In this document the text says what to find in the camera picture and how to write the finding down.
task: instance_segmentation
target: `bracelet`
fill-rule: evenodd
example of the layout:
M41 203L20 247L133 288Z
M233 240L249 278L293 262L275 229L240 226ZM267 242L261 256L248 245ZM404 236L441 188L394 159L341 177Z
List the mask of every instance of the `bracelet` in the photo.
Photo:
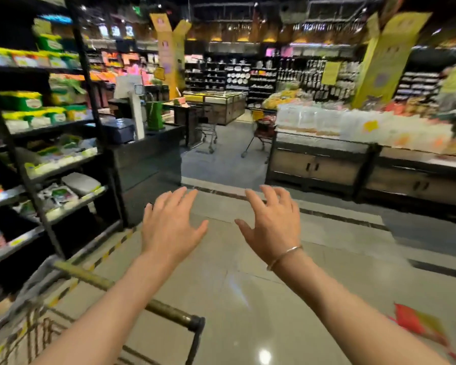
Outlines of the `bracelet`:
M297 250L299 248L302 250L302 246L295 246L295 247L291 247L286 252L280 254L279 257L275 258L274 261L272 261L269 265L267 265L267 270L272 271L272 268L274 267L275 264L277 264L279 262L280 259L282 259L284 256L286 256L288 253L290 253L294 250Z

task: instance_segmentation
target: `person's left hand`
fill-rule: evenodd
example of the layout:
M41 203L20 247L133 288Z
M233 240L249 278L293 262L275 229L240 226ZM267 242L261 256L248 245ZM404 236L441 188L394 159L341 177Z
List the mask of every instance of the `person's left hand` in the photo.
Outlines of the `person's left hand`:
M142 253L151 253L175 266L184 260L207 232L207 221L198 229L189 224L189 213L197 190L184 198L186 187L157 197L154 206L145 207L142 225Z

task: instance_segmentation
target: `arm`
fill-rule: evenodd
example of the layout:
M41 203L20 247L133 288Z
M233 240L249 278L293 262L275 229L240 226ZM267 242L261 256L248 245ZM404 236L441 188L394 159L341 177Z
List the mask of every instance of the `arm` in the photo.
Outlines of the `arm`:
M236 220L245 240L267 264L282 256L273 271L316 313L340 348L358 365L447 364L412 334L395 325L328 276L301 249L296 202L282 188L262 186L267 205L252 190L246 195L255 212L255 228Z
M33 365L110 365L116 361L140 312L207 231L207 221L197 230L189 225L196 191L182 198L185 192L183 187L164 193L153 207L146 206L140 256Z

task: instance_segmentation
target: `cardboard box column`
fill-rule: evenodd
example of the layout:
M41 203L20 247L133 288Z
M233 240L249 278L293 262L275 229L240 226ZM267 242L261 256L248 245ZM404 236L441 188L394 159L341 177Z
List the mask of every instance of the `cardboard box column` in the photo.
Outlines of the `cardboard box column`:
M368 19L371 39L361 65L353 108L361 108L369 96L381 96L382 104L392 99L418 33L430 16L431 13L402 12L391 18L381 33L377 14Z
M185 87L184 79L184 39L191 23L181 20L174 31L170 27L167 14L150 14L157 31L159 66L165 70L164 83L169 86L169 99L176 98L176 88Z

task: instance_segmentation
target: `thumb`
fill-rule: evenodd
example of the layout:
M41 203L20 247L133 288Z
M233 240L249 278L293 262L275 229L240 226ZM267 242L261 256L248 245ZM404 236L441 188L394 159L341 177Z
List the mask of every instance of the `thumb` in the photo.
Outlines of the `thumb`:
M240 232L242 232L245 241L251 242L253 240L253 229L241 219L235 219L235 224L240 228Z
M201 223L201 225L198 227L198 229L195 230L195 240L197 243L199 243L201 241L201 239L203 239L204 235L206 234L207 224L208 224L208 221L203 221Z

